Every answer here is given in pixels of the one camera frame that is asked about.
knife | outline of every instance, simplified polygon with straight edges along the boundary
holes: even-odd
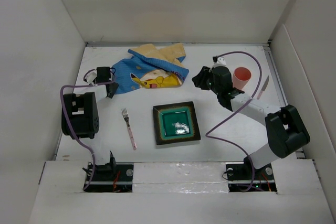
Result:
[[[268,85],[268,81],[269,81],[269,76],[267,76],[264,85],[262,85],[262,87],[261,87],[261,91],[259,92],[259,94],[258,94],[258,96],[257,96],[257,100],[260,99],[261,95],[262,95],[263,92],[265,91],[265,89],[266,89],[266,87],[267,87],[267,85]]]

yellow cloth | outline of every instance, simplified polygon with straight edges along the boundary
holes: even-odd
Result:
[[[172,64],[184,68],[184,66],[177,59],[185,56],[185,51],[181,43],[173,44],[168,47],[157,49],[153,44],[146,44],[140,47],[132,48],[133,51],[138,52],[148,58],[155,58],[168,61]]]

blue cloth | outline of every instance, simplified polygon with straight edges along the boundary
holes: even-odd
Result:
[[[132,49],[129,49],[128,52],[133,54],[132,58],[123,59],[112,66],[115,68],[114,80],[119,84],[116,94],[123,94],[141,88],[139,84],[136,84],[132,80],[131,74],[141,79],[145,74],[151,71],[163,69],[167,72],[167,74],[176,74],[179,80],[183,83],[189,73],[188,69],[182,68],[168,61],[147,58]],[[184,58],[185,56],[179,57],[179,62],[182,62]]]

screw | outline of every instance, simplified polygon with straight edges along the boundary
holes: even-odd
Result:
[[[133,176],[133,170],[132,169],[128,169],[126,171],[126,175],[129,176],[129,177]]]
[[[228,168],[228,169],[226,170],[226,174],[227,174],[228,176],[232,176],[232,175],[233,175],[233,169],[232,169],[232,168]]]
[[[272,174],[273,174],[273,170],[272,170],[272,168],[270,168],[270,167],[267,167],[267,168],[265,169],[265,172],[266,172],[267,175],[272,175]]]

white wall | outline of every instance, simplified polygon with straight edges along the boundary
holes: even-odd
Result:
[[[336,217],[336,2],[296,0],[271,48],[288,102],[300,110],[321,183]]]
[[[0,218],[27,223],[84,42],[61,0],[0,0]]]
[[[289,0],[63,0],[84,41],[267,42]]]

